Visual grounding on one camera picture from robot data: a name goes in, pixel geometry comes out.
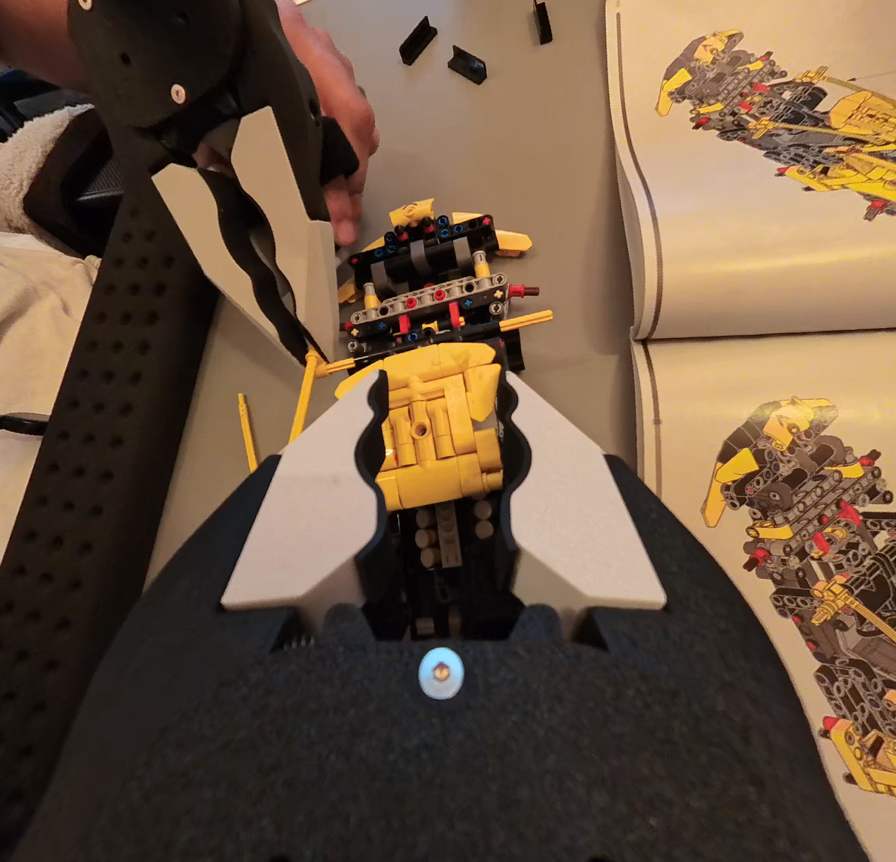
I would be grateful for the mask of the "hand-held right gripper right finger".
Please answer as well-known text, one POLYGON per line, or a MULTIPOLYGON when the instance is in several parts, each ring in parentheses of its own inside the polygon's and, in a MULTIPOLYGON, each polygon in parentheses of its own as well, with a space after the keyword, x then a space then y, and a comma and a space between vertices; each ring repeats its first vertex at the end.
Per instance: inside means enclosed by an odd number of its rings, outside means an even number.
POLYGON ((553 609, 566 639, 593 608, 661 610, 666 592, 599 445, 508 371, 497 418, 497 566, 512 594, 553 609))

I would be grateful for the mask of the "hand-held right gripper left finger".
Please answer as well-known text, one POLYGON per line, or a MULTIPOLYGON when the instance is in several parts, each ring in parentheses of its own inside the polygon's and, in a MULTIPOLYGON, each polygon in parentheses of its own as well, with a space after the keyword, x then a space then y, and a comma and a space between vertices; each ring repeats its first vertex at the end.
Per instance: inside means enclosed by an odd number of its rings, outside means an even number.
POLYGON ((291 442, 221 597, 231 611, 292 608, 315 631, 334 605, 388 601, 400 563, 385 497, 384 370, 291 442))

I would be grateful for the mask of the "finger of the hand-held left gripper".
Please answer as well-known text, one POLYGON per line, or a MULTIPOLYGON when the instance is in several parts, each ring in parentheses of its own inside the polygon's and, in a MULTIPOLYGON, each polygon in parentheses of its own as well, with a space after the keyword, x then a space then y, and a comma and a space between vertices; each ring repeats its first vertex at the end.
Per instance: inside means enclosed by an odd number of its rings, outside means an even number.
POLYGON ((275 262, 272 229, 230 176, 169 164, 152 178, 206 277, 276 344, 304 363, 308 341, 275 262))
POLYGON ((332 228, 309 217, 270 106, 241 119, 231 163, 272 229, 274 262, 290 286, 298 322, 322 358, 335 359, 340 326, 332 228))

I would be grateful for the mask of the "yellow axle with black connector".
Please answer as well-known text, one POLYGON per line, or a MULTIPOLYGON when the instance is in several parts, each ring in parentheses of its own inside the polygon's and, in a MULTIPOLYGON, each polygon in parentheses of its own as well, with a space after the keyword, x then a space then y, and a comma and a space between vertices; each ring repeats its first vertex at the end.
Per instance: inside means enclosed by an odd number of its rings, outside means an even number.
POLYGON ((306 371, 304 370, 303 380, 300 387, 300 392, 297 399, 297 406, 295 410, 295 415, 293 418, 293 422, 290 428, 290 433, 288 437, 288 443, 294 442, 298 436, 302 434, 304 431, 307 418, 308 418, 308 408, 310 405, 310 400, 312 397, 312 393, 315 386, 315 379, 308 379, 306 376, 306 371))

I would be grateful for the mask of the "yellow toy brick car model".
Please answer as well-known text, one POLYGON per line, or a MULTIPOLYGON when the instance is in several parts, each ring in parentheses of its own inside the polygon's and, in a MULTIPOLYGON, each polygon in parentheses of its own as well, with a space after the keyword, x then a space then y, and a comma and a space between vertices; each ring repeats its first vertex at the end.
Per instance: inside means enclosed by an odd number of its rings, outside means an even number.
POLYGON ((342 330, 346 373, 388 376, 382 424, 385 498, 397 574, 365 614, 388 640, 501 640, 520 615, 498 549, 503 488, 499 379, 524 369, 521 330, 550 322, 548 309, 516 315, 538 296, 495 270, 495 257, 532 248, 490 214, 437 214, 434 200, 406 203, 390 228, 347 264, 340 302, 363 300, 342 330))

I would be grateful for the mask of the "instruction booklet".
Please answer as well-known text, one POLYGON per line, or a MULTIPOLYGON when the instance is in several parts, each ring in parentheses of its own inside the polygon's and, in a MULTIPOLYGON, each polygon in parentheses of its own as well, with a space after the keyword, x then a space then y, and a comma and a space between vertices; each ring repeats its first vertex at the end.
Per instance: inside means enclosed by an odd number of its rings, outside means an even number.
POLYGON ((894 0, 606 0, 638 469, 894 860, 894 0))

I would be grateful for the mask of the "person's left forearm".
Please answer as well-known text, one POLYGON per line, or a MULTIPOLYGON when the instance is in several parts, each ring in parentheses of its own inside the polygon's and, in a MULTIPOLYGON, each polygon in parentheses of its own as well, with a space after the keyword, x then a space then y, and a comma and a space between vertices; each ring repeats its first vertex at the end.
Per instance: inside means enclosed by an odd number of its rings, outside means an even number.
POLYGON ((1 0, 1 62, 58 87, 87 93, 69 34, 68 0, 1 0))

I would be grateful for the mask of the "person's left hand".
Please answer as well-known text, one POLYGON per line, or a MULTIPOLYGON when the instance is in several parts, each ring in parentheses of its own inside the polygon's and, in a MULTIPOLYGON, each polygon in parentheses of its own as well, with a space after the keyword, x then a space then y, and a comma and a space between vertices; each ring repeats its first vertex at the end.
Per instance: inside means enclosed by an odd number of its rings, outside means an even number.
POLYGON ((323 189, 335 242, 349 247, 358 237, 368 162, 379 146, 374 111, 356 83, 351 62, 330 35, 310 26, 291 0, 275 1, 284 35, 315 84, 322 113, 338 122, 357 155, 357 171, 323 189))

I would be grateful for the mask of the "thin yellow axle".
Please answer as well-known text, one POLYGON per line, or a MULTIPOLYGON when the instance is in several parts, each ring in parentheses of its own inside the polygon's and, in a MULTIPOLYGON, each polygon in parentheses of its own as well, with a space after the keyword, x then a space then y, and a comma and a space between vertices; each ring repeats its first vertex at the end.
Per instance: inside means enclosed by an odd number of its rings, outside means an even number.
POLYGON ((238 393, 238 416, 244 442, 247 465, 249 468, 249 472, 253 473, 257 470, 259 461, 252 430, 251 413, 247 398, 242 392, 238 393))

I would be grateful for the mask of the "black office chair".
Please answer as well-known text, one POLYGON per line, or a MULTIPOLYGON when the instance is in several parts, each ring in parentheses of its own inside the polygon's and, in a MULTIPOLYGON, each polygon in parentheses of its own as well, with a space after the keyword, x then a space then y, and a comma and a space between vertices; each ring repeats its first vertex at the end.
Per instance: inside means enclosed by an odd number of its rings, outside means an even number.
POLYGON ((102 256, 122 201, 122 177, 106 127, 89 107, 72 114, 23 197, 28 219, 82 257, 102 256))

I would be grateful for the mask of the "white fleece cloth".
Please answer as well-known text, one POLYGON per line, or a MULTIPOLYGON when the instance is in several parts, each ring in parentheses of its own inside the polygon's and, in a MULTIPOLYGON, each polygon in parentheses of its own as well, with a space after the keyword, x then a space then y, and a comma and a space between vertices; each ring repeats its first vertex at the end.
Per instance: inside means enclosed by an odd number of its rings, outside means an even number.
POLYGON ((24 199, 63 129, 90 104, 65 106, 28 121, 1 143, 1 232, 37 236, 24 210, 24 199))

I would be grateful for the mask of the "person's white shirt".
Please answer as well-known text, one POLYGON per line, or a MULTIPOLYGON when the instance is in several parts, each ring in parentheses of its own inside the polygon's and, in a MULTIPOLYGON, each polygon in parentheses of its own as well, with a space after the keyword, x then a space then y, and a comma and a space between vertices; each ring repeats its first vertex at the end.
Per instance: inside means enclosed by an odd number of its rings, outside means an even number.
POLYGON ((45 420, 56 401, 100 260, 1 235, 1 413, 45 420))

